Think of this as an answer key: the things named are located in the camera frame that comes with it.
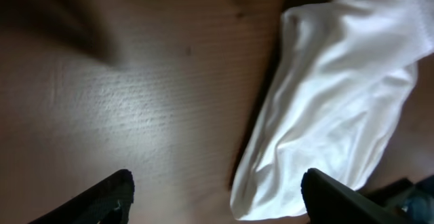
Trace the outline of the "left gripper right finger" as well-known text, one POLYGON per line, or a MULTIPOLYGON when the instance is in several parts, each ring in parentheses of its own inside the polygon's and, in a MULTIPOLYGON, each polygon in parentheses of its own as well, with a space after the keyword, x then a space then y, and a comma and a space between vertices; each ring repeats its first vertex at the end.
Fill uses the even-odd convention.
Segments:
POLYGON ((316 168, 303 174, 301 193, 311 224, 408 224, 316 168))

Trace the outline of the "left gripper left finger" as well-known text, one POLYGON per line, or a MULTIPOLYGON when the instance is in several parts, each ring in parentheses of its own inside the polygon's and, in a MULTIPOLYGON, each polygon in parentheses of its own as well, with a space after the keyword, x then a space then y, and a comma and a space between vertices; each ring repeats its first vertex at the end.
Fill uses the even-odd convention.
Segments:
POLYGON ((132 172, 121 169, 31 224, 127 224, 134 192, 132 172))

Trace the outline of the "white printed t-shirt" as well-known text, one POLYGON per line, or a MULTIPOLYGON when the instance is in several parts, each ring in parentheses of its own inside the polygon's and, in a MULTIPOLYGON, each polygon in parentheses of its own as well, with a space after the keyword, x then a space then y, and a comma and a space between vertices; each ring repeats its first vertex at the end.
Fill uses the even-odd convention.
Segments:
POLYGON ((316 168, 352 190, 378 165, 433 53, 433 0, 329 0, 281 15, 281 58, 231 190, 238 221, 306 213, 316 168))

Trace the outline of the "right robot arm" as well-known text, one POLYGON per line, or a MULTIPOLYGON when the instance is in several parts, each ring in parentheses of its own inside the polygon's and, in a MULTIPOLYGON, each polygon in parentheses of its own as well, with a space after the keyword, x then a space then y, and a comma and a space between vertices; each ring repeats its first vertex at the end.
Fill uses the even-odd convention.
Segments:
POLYGON ((399 179, 364 196, 411 223, 433 224, 433 175, 417 183, 399 179))

